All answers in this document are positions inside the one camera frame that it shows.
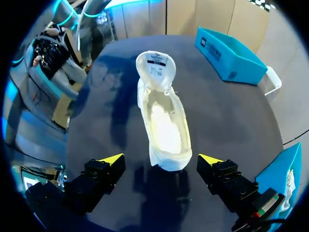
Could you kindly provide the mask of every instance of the sticker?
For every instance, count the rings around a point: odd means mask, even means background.
[[[201,39],[201,45],[202,45],[202,47],[205,47],[205,45],[206,45],[206,39],[204,37],[202,37],[202,39]]]
[[[167,55],[164,56],[159,53],[147,54],[147,63],[148,63],[149,71],[150,71],[150,74],[155,79],[162,81],[167,59],[168,59]]]
[[[167,55],[163,56],[163,55],[156,53],[156,52],[147,54],[147,63],[148,64],[156,64],[156,65],[160,65],[160,66],[165,67],[167,60],[168,60]]]

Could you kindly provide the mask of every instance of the shoe label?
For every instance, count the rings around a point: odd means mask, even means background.
[[[150,73],[154,78],[162,79],[163,72],[166,66],[168,57],[159,53],[147,54],[147,63],[150,69]]]

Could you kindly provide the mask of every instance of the label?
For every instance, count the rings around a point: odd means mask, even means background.
[[[206,48],[210,54],[214,56],[214,58],[219,61],[221,58],[221,52],[218,51],[218,49],[211,43],[207,43],[207,48]]]
[[[166,62],[168,57],[159,53],[147,54],[147,63],[150,70],[150,74],[158,80],[162,80],[163,73],[165,71]]]

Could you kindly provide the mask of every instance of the cardboard box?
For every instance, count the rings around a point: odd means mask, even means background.
[[[229,35],[198,28],[195,46],[223,81],[257,85],[267,71],[256,54]]]

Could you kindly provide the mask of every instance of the shoe insole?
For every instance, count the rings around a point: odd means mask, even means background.
[[[177,125],[172,122],[170,114],[163,106],[154,102],[150,109],[150,123],[157,146],[160,150],[172,154],[181,152],[181,136]]]

